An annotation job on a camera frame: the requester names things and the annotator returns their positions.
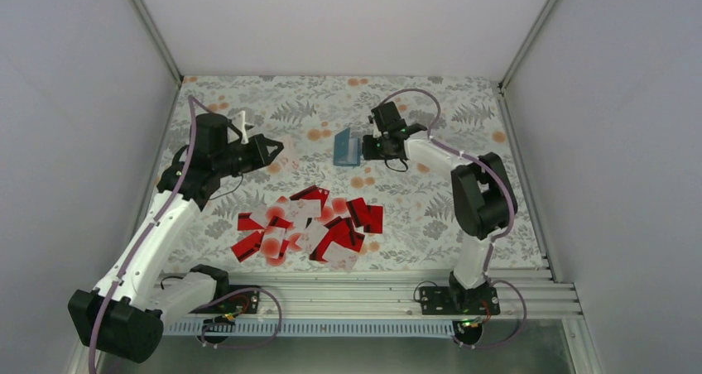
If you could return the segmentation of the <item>blue leather card holder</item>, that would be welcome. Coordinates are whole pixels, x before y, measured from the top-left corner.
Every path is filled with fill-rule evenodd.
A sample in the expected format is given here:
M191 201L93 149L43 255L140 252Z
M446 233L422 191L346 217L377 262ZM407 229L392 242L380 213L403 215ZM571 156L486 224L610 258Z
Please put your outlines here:
M350 127L334 136L333 165L338 167L356 167L361 162L361 140Z

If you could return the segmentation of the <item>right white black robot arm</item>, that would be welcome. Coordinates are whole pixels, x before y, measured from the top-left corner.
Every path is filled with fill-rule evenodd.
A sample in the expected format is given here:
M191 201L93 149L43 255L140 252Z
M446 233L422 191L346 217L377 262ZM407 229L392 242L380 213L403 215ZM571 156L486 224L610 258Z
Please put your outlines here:
M448 301L457 313L469 313L478 306L480 292L490 286L494 242L510 232L517 212L501 157L493 152L471 156L431 134L415 137L430 130L407 124L392 102L373 108L369 122L374 130L362 140L365 160L415 161L450 179L454 217L468 238L450 272Z

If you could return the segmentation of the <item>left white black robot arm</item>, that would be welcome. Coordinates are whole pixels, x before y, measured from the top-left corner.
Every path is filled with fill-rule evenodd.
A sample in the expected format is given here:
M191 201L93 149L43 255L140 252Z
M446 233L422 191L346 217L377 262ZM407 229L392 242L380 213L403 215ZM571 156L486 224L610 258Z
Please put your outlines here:
M167 326L198 310L223 313L233 292L228 273L199 264L175 285L155 287L176 239L199 217L222 179L270 165L284 145L249 136L224 115L204 113L191 124L162 173L147 216L123 254L91 291L77 290L68 310L81 343L131 362L145 362Z

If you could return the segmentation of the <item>red card far right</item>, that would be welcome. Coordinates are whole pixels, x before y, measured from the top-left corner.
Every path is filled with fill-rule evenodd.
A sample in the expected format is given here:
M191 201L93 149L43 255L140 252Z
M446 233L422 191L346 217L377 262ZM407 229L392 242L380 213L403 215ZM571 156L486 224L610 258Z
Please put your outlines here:
M365 233L381 234L383 232L384 207L368 205L368 223L363 227Z

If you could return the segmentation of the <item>red card striped right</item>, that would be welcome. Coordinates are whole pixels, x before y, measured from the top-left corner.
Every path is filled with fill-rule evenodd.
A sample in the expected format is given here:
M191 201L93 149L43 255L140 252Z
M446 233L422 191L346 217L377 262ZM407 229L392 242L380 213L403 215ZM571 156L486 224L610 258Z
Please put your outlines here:
M364 198L348 200L346 206L356 228L365 227L372 222L371 213Z

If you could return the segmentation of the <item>white red-dot card lower left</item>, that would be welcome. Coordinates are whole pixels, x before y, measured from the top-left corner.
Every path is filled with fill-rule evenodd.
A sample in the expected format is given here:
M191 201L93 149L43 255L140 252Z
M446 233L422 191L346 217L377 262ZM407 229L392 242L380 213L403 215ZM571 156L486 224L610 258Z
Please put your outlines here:
M263 235L260 253L269 266L281 266L286 260L287 246L283 233L267 233Z

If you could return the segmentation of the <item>red card lower centre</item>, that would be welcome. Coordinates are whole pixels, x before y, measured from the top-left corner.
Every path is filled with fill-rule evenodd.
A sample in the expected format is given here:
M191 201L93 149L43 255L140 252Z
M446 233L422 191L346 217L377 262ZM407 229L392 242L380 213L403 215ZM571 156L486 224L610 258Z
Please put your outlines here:
M352 252L361 251L365 235L355 230L351 218L337 217L325 224L325 227L327 228L327 233L310 254L310 259L312 261L325 261L323 256L330 249L332 244L336 244Z

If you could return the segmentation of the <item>red card lower left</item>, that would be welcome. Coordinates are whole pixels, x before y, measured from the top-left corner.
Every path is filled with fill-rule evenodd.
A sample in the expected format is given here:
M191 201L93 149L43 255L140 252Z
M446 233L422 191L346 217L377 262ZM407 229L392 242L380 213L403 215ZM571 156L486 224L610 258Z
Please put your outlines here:
M259 252L262 245L262 231L250 233L231 246L231 251L238 262L244 262L252 255Z

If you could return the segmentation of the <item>floral patterned table mat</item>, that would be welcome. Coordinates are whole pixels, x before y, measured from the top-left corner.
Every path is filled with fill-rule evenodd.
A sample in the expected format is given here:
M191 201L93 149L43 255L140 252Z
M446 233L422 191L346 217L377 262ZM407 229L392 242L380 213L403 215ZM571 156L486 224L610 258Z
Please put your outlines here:
M410 124L432 126L447 145L473 156L501 156L517 199L523 193L502 123L497 97L487 79L419 76L186 76L168 128L160 166L170 165L190 134L187 98L227 117L247 112L255 133L293 142L300 157L295 171L257 170L223 181L204 212L187 227L163 266L165 273L198 264L231 272L322 271L290 247L281 266L269 266L259 252L238 262L231 246L245 237L238 214L262 209L282 196L317 185L328 189L327 219L346 215L348 200L384 207L383 232L368 234L358 271L449 270L468 236L454 217L450 181L410 161L365 161L333 165L334 136L350 127L362 137L372 132L371 110L392 98Z

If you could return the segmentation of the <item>aluminium corner post left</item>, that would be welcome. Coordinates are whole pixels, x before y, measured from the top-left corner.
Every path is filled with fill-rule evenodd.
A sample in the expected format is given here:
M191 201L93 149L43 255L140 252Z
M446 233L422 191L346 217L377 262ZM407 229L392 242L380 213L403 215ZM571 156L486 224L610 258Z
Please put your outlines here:
M176 61L174 60L171 51L167 47L166 41L159 31L151 12L147 8L145 0L130 0L135 8L138 17L140 18L147 34L158 51L162 61L164 62L169 74L178 86L182 85L183 75L180 72Z

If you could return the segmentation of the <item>aluminium corner post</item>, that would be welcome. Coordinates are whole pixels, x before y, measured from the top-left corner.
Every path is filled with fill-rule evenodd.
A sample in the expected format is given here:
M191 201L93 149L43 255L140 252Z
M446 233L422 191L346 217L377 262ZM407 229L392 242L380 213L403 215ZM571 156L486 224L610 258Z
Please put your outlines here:
M524 61L524 59L526 59L536 38L540 35L543 26L548 21L551 13L554 11L554 8L558 2L559 0L545 1L538 16L536 17L536 20L531 25L531 28L529 29L529 32L527 33L524 41L521 43L517 53L512 59L512 62L507 68L507 71L505 72L504 76L498 84L498 88L503 94L507 91L509 85L516 76L517 71L519 70L522 62Z
M145 0L130 0L135 8L138 17L140 18L147 34L158 51L162 61L164 62L169 74L178 86L182 85L183 75L180 72L176 61L174 60L171 51L167 47L166 41L159 31L151 12L147 8Z

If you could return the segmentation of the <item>aluminium rail base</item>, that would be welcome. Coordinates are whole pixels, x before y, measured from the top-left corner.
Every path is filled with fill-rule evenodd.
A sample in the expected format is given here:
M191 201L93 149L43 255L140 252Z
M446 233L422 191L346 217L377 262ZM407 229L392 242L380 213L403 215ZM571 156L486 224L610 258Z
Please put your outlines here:
M421 281L445 284L446 270L233 273L239 285L274 294L287 319L419 319L413 290ZM564 319L582 315L575 287L546 270L496 270L500 319Z

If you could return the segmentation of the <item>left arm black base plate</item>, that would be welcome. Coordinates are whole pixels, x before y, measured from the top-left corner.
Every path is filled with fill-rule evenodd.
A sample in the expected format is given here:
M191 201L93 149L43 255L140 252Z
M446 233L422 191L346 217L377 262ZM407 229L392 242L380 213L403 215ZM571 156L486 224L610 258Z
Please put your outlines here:
M192 314L256 314L260 291L254 285L231 285L226 292L237 291L236 295L207 307L194 309Z

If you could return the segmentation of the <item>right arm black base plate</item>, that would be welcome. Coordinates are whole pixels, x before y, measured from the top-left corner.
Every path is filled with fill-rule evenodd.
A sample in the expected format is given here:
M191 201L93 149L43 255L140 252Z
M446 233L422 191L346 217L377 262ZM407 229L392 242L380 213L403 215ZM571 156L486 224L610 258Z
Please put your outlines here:
M500 315L497 290L489 285L470 290L452 290L448 286L425 285L417 297L424 315Z

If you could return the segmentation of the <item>aluminium corner post right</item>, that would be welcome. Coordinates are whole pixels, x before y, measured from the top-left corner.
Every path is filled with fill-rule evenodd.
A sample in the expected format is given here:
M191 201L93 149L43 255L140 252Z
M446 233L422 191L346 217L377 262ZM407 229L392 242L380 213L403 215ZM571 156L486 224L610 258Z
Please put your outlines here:
M509 85L516 76L517 71L519 70L522 62L524 61L524 59L526 59L536 38L540 35L543 26L548 21L551 13L554 11L554 8L558 2L559 0L545 1L538 16L536 17L536 20L531 25L531 28L529 29L529 32L527 33L524 41L521 43L517 53L512 59L512 62L507 68L507 71L505 72L504 76L498 84L498 88L503 94L507 91Z

